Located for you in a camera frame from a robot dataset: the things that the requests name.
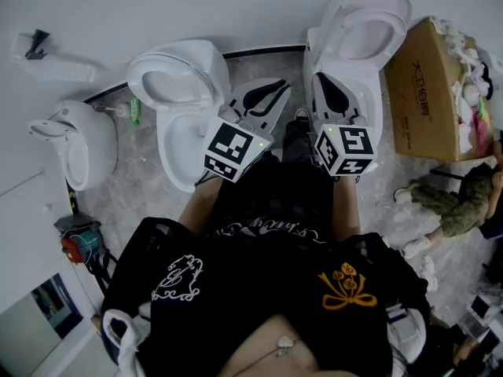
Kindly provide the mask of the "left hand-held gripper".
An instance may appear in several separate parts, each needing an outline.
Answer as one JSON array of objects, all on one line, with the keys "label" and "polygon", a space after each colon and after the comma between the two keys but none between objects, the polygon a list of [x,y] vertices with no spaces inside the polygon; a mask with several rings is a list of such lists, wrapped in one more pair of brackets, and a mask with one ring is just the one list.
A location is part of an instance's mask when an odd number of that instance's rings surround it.
[{"label": "left hand-held gripper", "polygon": [[[262,78],[237,86],[209,122],[204,169],[236,183],[274,142],[270,134],[290,95],[284,79]],[[251,116],[251,123],[243,116]]]}]

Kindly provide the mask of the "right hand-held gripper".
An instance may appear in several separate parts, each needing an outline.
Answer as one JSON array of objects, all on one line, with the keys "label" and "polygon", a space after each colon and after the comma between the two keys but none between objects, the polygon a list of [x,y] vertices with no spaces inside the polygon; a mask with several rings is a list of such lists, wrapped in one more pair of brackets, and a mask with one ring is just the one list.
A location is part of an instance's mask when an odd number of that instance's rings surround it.
[{"label": "right hand-held gripper", "polygon": [[323,72],[312,80],[314,111],[314,154],[329,175],[359,176],[369,171],[377,158],[377,118],[374,111],[349,117],[330,116],[326,106],[335,113],[358,108],[353,92],[340,80]]}]

